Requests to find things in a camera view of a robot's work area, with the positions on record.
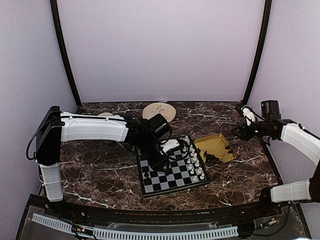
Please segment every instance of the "brown marble surface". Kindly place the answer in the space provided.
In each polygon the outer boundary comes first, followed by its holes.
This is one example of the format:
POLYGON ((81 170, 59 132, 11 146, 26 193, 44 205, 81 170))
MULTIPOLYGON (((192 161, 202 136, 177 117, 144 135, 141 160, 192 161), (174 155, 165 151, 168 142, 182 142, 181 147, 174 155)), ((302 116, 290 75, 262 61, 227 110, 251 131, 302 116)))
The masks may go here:
MULTIPOLYGON (((141 116, 148 102, 85 103, 79 114, 141 116)), ((84 140, 61 145, 60 173, 68 202, 123 210, 170 211, 234 206, 255 202, 263 188, 277 184, 258 141, 234 137, 230 129, 243 119, 234 102, 170 102, 176 118, 172 137, 198 138, 223 133, 237 159, 207 169, 211 183, 142 198, 136 157, 114 141, 84 140)))

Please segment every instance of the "round wooden disc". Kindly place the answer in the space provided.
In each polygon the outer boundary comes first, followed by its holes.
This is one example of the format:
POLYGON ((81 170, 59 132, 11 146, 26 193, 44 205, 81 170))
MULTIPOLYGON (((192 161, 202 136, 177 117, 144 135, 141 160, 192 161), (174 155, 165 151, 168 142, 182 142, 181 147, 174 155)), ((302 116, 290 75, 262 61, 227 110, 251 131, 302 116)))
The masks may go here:
POLYGON ((144 119, 151 119, 157 114, 161 114, 168 123, 170 123, 176 116, 176 109, 170 104, 164 102, 151 103, 143 109, 142 117, 144 119))

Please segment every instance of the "black and white checkered board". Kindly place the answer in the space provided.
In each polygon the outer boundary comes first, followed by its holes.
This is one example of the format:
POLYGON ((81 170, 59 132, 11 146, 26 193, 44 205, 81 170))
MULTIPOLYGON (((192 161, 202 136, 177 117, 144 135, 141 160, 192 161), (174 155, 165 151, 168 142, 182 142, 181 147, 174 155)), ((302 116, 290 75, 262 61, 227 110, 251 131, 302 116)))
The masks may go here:
MULTIPOLYGON (((189 139, 189 144, 191 144, 195 153, 197 153, 196 157, 199 160, 199 167, 196 167, 196 160, 190 156, 191 151, 188 153, 188 157, 182 159, 185 154, 187 154, 183 151, 183 146, 167 152, 168 156, 177 159, 176 161, 170 160, 169 175, 166 175, 162 171, 153 171, 149 166, 147 159, 143 159, 142 156, 138 156, 138 171, 143 197, 172 193, 199 185, 205 185, 210 182, 208 180, 204 162, 198 153, 194 142, 190 136, 185 137, 189 139)), ((176 139, 184 140, 185 137, 178 137, 176 139)))

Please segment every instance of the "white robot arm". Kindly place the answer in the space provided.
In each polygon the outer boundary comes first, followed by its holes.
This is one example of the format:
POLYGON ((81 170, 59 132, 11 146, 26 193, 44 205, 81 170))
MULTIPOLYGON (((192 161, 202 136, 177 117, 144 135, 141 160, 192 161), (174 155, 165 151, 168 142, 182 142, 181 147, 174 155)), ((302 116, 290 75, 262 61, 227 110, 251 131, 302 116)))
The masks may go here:
POLYGON ((180 145, 175 139, 168 139, 163 144, 159 141, 159 138, 169 131, 171 132, 171 128, 161 114, 150 120, 119 115, 102 117, 61 112, 58 106, 53 106, 32 137, 36 137, 34 157, 28 157, 29 143, 27 158, 38 163, 48 200, 59 202, 64 198, 59 171, 61 142, 125 142, 137 147, 140 154, 148 155, 148 159, 151 159, 149 165, 153 169, 161 169, 169 161, 166 152, 180 145))
POLYGON ((256 121, 254 111, 239 104, 237 111, 246 117, 246 123, 237 126, 232 132, 240 139, 249 141, 254 136, 269 136, 291 145, 307 156, 316 166, 312 178, 290 184, 265 188, 260 195, 262 202, 312 201, 320 202, 320 139, 305 130, 301 124, 289 119, 281 119, 278 101, 269 100, 261 103, 263 121, 256 121))

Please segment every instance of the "white wall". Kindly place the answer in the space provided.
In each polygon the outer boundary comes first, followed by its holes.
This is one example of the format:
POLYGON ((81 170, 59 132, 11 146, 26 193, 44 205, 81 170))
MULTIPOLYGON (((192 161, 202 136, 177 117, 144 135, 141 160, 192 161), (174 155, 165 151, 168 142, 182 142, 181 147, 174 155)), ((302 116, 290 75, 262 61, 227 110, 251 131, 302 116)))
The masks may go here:
POLYGON ((27 143, 50 106, 76 110, 49 0, 0 1, 0 73, 0 238, 13 240, 40 186, 27 143))
MULTIPOLYGON (((320 136, 320 1, 272 1, 263 55, 249 104, 278 100, 282 118, 320 136)), ((285 183, 309 179, 316 167, 293 147, 270 148, 285 183)), ((320 239, 320 203, 302 206, 311 235, 320 239)))
POLYGON ((239 101, 264 0, 59 0, 83 102, 239 101))

